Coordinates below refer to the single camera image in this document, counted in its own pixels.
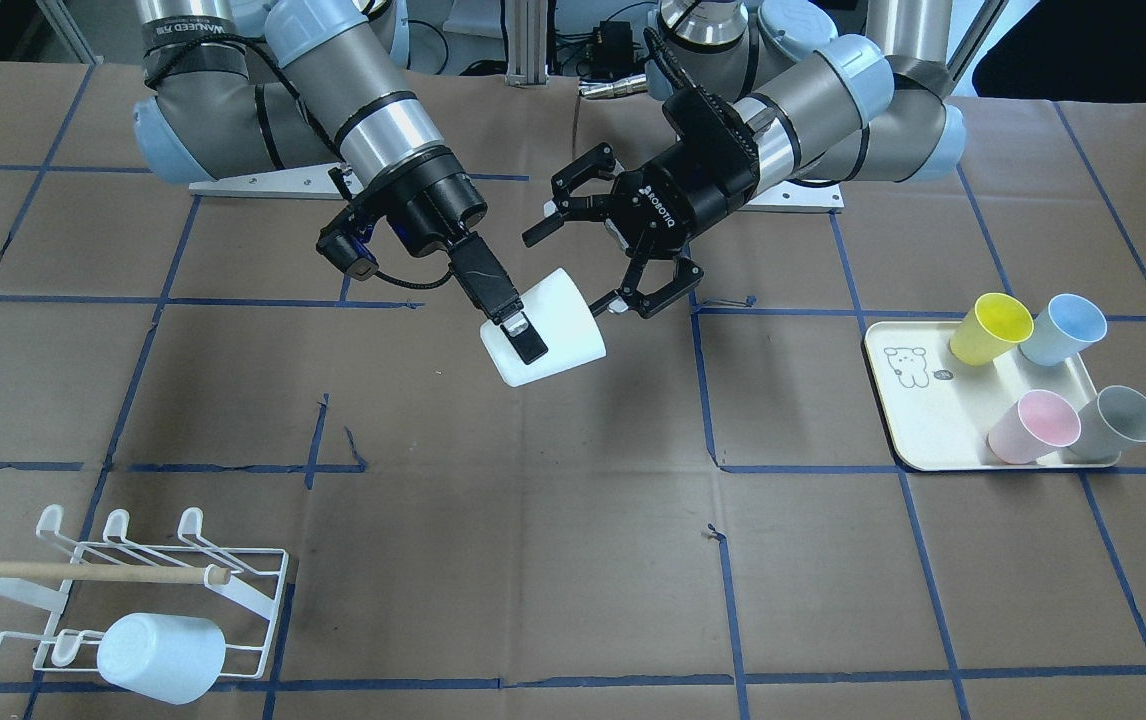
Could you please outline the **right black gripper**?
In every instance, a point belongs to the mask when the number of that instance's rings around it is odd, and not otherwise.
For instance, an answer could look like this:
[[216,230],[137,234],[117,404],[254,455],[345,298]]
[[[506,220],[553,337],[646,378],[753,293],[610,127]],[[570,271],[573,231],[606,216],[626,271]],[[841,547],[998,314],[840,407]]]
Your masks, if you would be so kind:
[[358,204],[369,216],[386,218],[413,258],[448,251],[449,272],[468,300],[501,329],[521,363],[547,354],[512,277],[472,232],[489,205],[449,147],[426,147],[382,170],[359,193]]

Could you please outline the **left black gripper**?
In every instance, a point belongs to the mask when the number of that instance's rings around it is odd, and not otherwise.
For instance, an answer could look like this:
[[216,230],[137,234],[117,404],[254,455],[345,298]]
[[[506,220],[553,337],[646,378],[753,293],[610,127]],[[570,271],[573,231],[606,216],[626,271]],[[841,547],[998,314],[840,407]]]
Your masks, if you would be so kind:
[[[609,193],[574,196],[582,183],[609,181]],[[588,305],[592,316],[636,313],[649,319],[702,281],[704,269],[678,255],[698,234],[746,204],[759,179],[713,177],[693,156],[674,143],[641,167],[625,170],[613,147],[601,142],[551,178],[554,210],[540,224],[524,230],[524,246],[535,246],[565,222],[606,222],[625,246],[629,263],[623,281]],[[646,249],[646,256],[637,255]],[[651,259],[672,259],[673,277],[652,292],[639,291],[643,271]]]

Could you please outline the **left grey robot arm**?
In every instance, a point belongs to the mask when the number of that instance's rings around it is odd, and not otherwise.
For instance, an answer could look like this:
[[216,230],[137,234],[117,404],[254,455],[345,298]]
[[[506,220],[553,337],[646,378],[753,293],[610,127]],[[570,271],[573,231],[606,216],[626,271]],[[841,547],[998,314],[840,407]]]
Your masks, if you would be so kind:
[[592,314],[654,316],[701,281],[686,246],[778,183],[933,181],[953,172],[967,143],[961,110],[947,104],[943,42],[901,37],[923,6],[876,1],[876,36],[841,36],[761,76],[768,40],[751,40],[745,3],[660,1],[643,31],[670,94],[675,142],[638,169],[619,169],[609,143],[556,173],[545,218],[523,233],[535,246],[568,222],[601,222],[629,265]]

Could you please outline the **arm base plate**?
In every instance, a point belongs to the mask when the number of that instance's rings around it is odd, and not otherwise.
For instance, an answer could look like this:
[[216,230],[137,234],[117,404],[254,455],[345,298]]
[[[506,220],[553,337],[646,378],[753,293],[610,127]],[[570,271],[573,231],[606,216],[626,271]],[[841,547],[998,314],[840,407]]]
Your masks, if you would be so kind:
[[761,213],[838,213],[846,208],[839,183],[783,181],[758,191],[739,211]]
[[329,172],[336,163],[313,167],[270,170],[217,181],[186,183],[197,196],[222,199],[343,199]]

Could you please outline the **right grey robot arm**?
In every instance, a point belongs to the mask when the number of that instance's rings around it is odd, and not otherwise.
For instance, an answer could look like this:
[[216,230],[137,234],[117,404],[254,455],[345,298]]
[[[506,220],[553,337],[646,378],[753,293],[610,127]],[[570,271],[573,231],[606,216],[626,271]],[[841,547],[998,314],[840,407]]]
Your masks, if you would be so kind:
[[352,1],[276,1],[266,45],[240,36],[227,1],[140,1],[146,86],[134,131],[170,183],[339,161],[346,208],[317,252],[350,277],[380,273],[368,250],[386,220],[414,258],[448,255],[448,274],[523,363],[547,345],[512,279],[478,236],[487,205],[444,142],[367,15]]

